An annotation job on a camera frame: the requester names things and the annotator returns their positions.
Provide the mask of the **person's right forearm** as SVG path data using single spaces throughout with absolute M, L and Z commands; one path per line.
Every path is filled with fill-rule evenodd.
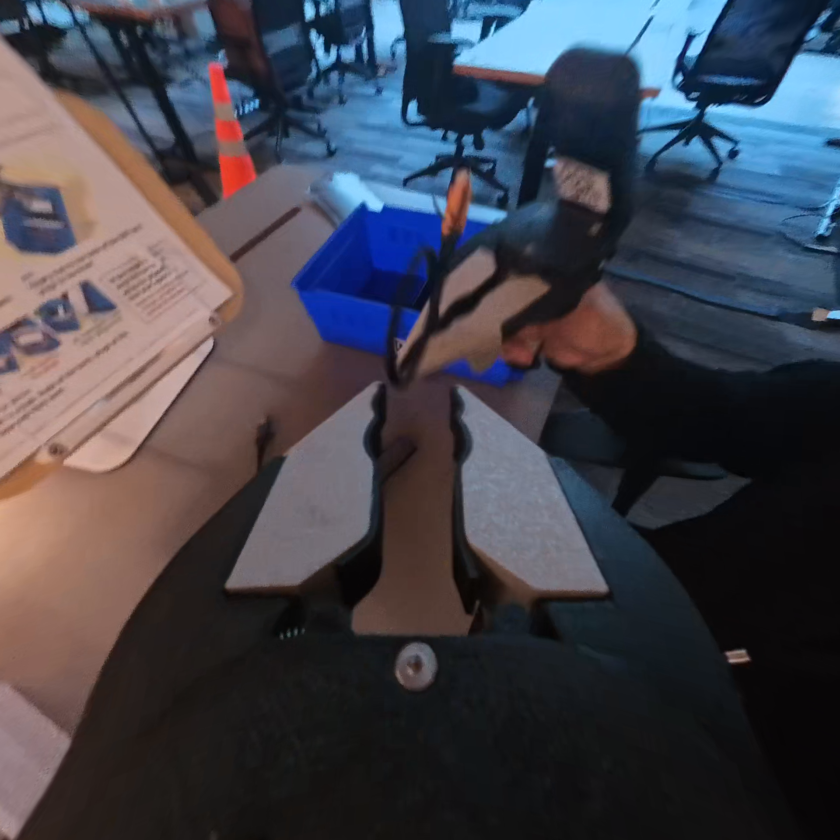
M 565 386 L 633 448 L 744 478 L 838 470 L 839 364 L 728 371 L 686 360 L 646 331 L 606 371 L 558 368 Z

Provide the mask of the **white power strip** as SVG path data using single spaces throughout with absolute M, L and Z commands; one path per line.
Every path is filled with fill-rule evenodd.
M 822 214 L 815 226 L 812 246 L 821 253 L 837 255 L 838 246 L 830 244 L 839 219 L 839 181 L 836 181 L 834 188 L 822 207 Z

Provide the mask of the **person's dark clothed body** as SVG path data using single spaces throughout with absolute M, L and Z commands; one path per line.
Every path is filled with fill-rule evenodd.
M 737 678 L 806 838 L 838 838 L 838 475 L 754 480 L 696 518 L 639 532 L 683 585 Z

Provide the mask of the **orange traffic cone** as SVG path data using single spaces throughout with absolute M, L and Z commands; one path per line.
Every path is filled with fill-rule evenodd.
M 212 61 L 207 66 L 214 109 L 217 158 L 223 198 L 228 199 L 256 180 L 255 164 L 245 145 L 223 66 Z

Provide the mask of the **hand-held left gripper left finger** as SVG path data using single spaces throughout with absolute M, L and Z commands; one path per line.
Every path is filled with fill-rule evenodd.
M 382 569 L 386 388 L 368 385 L 291 447 L 230 575 L 231 595 L 333 594 L 357 606 Z

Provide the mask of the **white table with orange edge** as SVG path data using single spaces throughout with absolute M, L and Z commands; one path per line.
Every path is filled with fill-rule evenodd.
M 627 53 L 642 82 L 640 123 L 675 111 L 672 73 L 690 32 L 711 25 L 723 2 L 542 1 L 457 58 L 457 77 L 529 89 L 541 106 L 552 63 L 576 47 Z

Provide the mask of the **black mesh office chair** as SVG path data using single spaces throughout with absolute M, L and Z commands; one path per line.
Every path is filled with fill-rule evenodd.
M 767 104 L 829 5 L 825 1 L 728 1 L 695 55 L 690 48 L 697 35 L 689 34 L 675 60 L 671 84 L 695 109 L 689 119 L 639 130 L 640 134 L 674 134 L 650 157 L 645 174 L 656 172 L 658 160 L 667 151 L 698 140 L 715 162 L 708 180 L 716 181 L 724 160 L 715 140 L 728 144 L 730 161 L 738 159 L 740 141 L 708 122 L 707 111 L 729 105 L 757 109 Z

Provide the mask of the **blue plastic bin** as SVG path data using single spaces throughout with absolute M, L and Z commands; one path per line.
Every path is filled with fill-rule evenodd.
M 291 283 L 320 338 L 396 356 L 428 301 L 442 224 L 435 211 L 355 208 Z

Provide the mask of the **row of black office chairs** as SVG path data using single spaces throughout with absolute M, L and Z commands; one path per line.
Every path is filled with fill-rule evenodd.
M 245 84 L 259 101 L 266 119 L 254 133 L 273 134 L 276 147 L 297 128 L 323 140 L 328 156 L 335 154 L 320 122 L 293 119 L 295 112 L 313 115 L 303 99 L 332 74 L 339 77 L 339 100 L 345 101 L 343 79 L 347 74 L 373 81 L 377 95 L 382 87 L 378 70 L 366 62 L 349 63 L 340 57 L 342 47 L 356 46 L 371 32 L 370 2 L 332 2 L 323 14 L 318 8 L 306 19 L 304 2 L 208 2 L 216 34 L 227 60 L 227 72 Z M 476 151 L 485 147 L 485 134 L 506 128 L 525 111 L 530 96 L 522 88 L 489 80 L 461 77 L 454 63 L 461 41 L 452 33 L 449 2 L 400 2 L 405 36 L 401 121 L 411 129 L 441 133 L 453 140 L 454 149 L 439 154 L 435 162 L 408 175 L 403 184 L 465 167 L 497 193 L 497 204 L 506 207 L 509 189 L 497 178 L 497 160 L 467 154 L 466 141 Z

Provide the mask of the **white printed paper sheet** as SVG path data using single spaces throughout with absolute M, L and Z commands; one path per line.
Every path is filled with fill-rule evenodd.
M 1 837 L 16 838 L 46 792 L 70 739 L 16 689 L 1 684 Z

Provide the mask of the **person's right hand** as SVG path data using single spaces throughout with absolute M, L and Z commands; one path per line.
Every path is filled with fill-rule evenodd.
M 593 375 L 620 366 L 637 342 L 635 321 L 601 281 L 562 318 L 528 325 L 504 340 L 500 355 L 521 369 L 545 361 L 561 371 Z

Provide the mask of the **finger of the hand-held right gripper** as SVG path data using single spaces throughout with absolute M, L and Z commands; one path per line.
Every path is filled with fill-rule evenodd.
M 501 361 L 503 328 L 549 291 L 538 277 L 513 277 L 468 303 L 466 311 L 441 313 L 435 325 L 426 308 L 406 338 L 406 380 L 444 372 L 482 382 L 508 380 Z
M 453 364 L 498 354 L 499 328 L 467 325 L 467 319 L 497 285 L 497 258 L 493 250 L 479 247 L 462 258 L 448 273 L 439 265 L 429 277 L 423 309 L 407 337 L 395 347 L 396 364 Z

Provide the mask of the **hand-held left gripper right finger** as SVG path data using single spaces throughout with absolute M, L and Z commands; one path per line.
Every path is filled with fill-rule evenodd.
M 450 427 L 453 573 L 465 612 L 609 597 L 541 448 L 462 385 L 450 392 Z

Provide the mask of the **white stand base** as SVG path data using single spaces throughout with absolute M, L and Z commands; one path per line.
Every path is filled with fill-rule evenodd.
M 212 338 L 204 341 L 140 399 L 66 458 L 63 466 L 95 475 L 107 474 L 125 466 L 190 384 L 214 344 Z

